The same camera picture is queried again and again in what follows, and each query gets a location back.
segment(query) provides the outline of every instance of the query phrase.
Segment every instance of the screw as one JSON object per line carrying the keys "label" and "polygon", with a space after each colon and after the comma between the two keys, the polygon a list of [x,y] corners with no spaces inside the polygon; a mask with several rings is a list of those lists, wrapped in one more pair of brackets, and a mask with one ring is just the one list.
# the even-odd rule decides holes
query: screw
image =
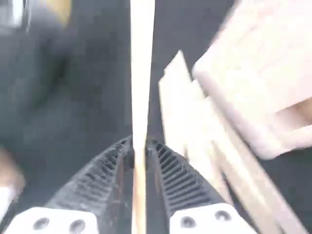
{"label": "screw", "polygon": [[70,234],[80,234],[86,227],[86,223],[82,219],[78,219],[71,223],[69,227]]}
{"label": "screw", "polygon": [[40,218],[34,223],[33,229],[42,230],[48,226],[49,222],[50,220],[48,218]]}
{"label": "screw", "polygon": [[229,213],[227,213],[226,211],[218,211],[215,213],[215,217],[217,218],[217,220],[220,221],[229,221],[232,219],[232,217],[230,216]]}
{"label": "screw", "polygon": [[192,217],[185,216],[181,219],[182,228],[194,228],[196,227],[196,222]]}

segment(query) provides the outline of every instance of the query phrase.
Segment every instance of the wooden dowel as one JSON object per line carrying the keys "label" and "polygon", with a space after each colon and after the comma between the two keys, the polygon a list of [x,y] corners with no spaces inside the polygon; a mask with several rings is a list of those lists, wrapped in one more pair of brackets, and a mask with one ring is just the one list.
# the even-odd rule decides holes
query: wooden dowel
{"label": "wooden dowel", "polygon": [[146,233],[145,143],[154,31],[154,0],[130,0],[131,96],[135,152],[132,234]]}

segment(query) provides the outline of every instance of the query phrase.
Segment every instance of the wooden stick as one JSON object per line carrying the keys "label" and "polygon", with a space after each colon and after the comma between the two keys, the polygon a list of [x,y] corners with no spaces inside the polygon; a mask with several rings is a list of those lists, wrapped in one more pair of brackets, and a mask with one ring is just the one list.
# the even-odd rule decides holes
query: wooden stick
{"label": "wooden stick", "polygon": [[166,145],[181,156],[186,156],[185,103],[191,78],[182,51],[178,51],[165,69],[158,83],[162,126]]}
{"label": "wooden stick", "polygon": [[186,156],[221,196],[232,203],[203,127],[207,121],[202,118],[200,104],[204,95],[199,84],[192,82],[181,51],[166,67],[165,75],[159,81],[159,98],[166,145]]}
{"label": "wooden stick", "polygon": [[132,234],[146,233],[145,142],[152,63],[154,0],[130,0],[132,131],[135,152]]}
{"label": "wooden stick", "polygon": [[251,151],[232,129],[211,98],[211,131],[219,151],[219,161],[238,198],[249,212],[261,233],[308,234],[284,197],[274,186]]}

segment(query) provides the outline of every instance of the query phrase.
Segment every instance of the black gripper pad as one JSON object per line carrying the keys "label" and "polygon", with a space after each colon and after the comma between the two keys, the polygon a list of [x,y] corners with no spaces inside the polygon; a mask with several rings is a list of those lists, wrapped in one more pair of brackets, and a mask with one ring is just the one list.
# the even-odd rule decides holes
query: black gripper pad
{"label": "black gripper pad", "polygon": [[[93,158],[46,204],[97,216],[101,234],[131,233],[134,150],[128,137]],[[169,233],[175,211],[224,202],[187,160],[155,140],[146,142],[147,233]]]}

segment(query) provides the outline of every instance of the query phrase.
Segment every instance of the blurry object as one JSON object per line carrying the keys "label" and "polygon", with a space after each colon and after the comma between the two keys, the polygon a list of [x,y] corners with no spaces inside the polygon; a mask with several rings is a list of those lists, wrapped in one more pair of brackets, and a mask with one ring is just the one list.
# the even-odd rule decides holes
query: blurry object
{"label": "blurry object", "polygon": [[264,159],[312,145],[310,5],[238,1],[193,69]]}
{"label": "blurry object", "polygon": [[71,0],[0,0],[0,34],[28,31],[32,24],[63,28],[71,14]]}
{"label": "blurry object", "polygon": [[166,67],[158,85],[166,145],[186,157],[223,199],[232,203],[206,132],[209,120],[203,119],[200,108],[204,95],[198,83],[192,84],[181,51]]}
{"label": "blurry object", "polygon": [[232,200],[221,171],[260,233],[308,233],[214,100],[205,98],[197,80],[191,82],[181,52],[166,68],[159,92],[166,144],[176,144],[176,136],[189,163],[227,202]]}
{"label": "blurry object", "polygon": [[71,14],[71,0],[41,0],[52,10],[63,25],[67,25]]}
{"label": "blurry object", "polygon": [[0,149],[0,222],[14,199],[24,188],[24,177],[9,153]]}
{"label": "blurry object", "polygon": [[0,0],[0,32],[22,27],[28,1]]}

